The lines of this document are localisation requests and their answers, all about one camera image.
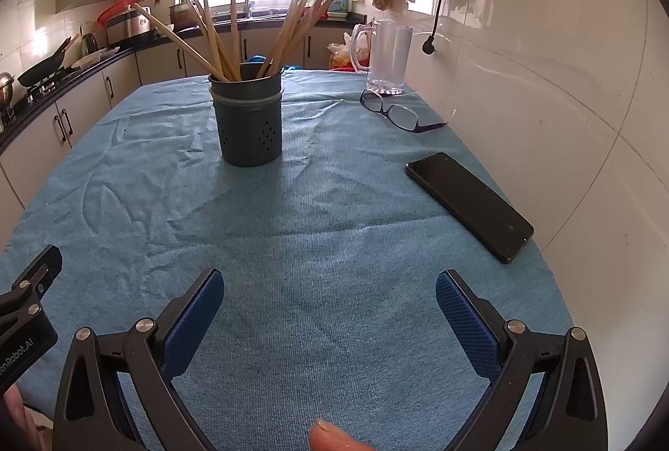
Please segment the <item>smartphone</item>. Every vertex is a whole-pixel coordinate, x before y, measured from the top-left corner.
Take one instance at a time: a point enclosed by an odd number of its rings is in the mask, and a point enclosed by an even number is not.
[[[405,170],[504,264],[534,234],[521,214],[445,153],[409,163]]]

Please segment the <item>blue gripper pad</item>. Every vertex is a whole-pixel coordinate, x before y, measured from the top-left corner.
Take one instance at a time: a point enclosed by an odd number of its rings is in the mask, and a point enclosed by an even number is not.
[[[437,278],[437,303],[467,354],[474,371],[494,381],[501,371],[497,342],[460,288],[448,276]]]
[[[224,291],[223,276],[212,272],[165,338],[161,373],[167,381],[187,370],[221,307]]]

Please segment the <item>metal screw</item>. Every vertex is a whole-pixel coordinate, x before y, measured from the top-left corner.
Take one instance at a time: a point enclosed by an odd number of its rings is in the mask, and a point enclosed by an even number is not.
[[[523,323],[523,321],[516,321],[516,320],[509,321],[506,326],[508,326],[508,329],[514,334],[523,334],[527,328]]]
[[[87,340],[88,337],[90,336],[90,329],[87,327],[84,327],[82,329],[77,330],[77,333],[75,334],[76,339],[79,341],[84,341]]]
[[[137,324],[135,324],[135,328],[139,332],[148,332],[153,328],[153,321],[150,319],[142,319]]]
[[[571,329],[571,336],[574,340],[583,341],[585,340],[585,331],[576,326]]]

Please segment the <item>utensil holder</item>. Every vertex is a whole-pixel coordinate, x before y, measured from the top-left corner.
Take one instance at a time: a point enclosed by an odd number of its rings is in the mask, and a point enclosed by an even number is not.
[[[222,83],[209,76],[221,153],[234,166],[267,164],[283,147],[281,72],[255,79],[261,66],[241,64],[240,82]]]

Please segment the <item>frying pan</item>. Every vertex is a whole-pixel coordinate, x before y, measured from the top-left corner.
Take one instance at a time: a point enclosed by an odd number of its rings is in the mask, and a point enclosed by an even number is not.
[[[68,47],[70,40],[71,38],[66,39],[60,47],[56,49],[56,52],[53,55],[23,72],[18,78],[19,83],[24,87],[32,87],[33,85],[37,85],[43,79],[51,76],[58,68],[60,68],[60,65],[63,64],[65,51],[67,50],[66,48]]]

